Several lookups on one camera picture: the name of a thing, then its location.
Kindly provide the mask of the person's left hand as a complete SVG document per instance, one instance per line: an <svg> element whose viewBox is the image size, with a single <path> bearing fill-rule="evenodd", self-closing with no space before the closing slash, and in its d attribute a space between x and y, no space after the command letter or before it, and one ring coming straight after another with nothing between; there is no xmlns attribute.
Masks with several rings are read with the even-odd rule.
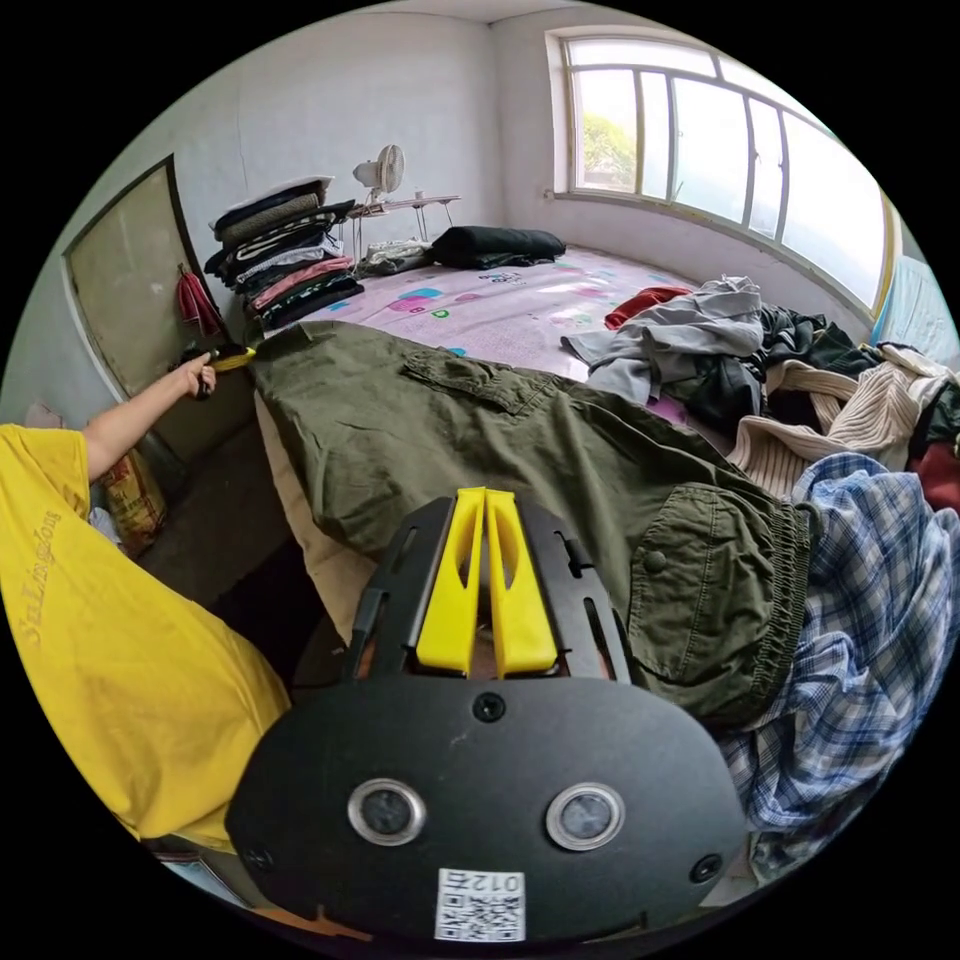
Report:
<svg viewBox="0 0 960 960"><path fill-rule="evenodd" d="M216 373L212 369L211 353L204 353L180 364L173 374L183 397L205 399L216 386Z"/></svg>

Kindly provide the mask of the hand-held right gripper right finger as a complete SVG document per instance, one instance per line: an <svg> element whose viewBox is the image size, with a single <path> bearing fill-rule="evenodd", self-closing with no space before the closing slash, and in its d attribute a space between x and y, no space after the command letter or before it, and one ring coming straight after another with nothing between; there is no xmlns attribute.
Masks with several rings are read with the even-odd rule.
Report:
<svg viewBox="0 0 960 960"><path fill-rule="evenodd" d="M489 488L485 506L497 674L547 674L558 652L516 498Z"/></svg>

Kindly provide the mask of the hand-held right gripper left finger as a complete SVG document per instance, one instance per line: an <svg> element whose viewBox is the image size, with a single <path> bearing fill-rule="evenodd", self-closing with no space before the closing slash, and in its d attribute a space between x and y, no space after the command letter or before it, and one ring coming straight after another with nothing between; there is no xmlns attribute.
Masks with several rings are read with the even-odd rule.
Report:
<svg viewBox="0 0 960 960"><path fill-rule="evenodd" d="M457 492L429 595L416 655L435 672L468 672L471 667L480 591L475 557L484 529L485 489Z"/></svg>

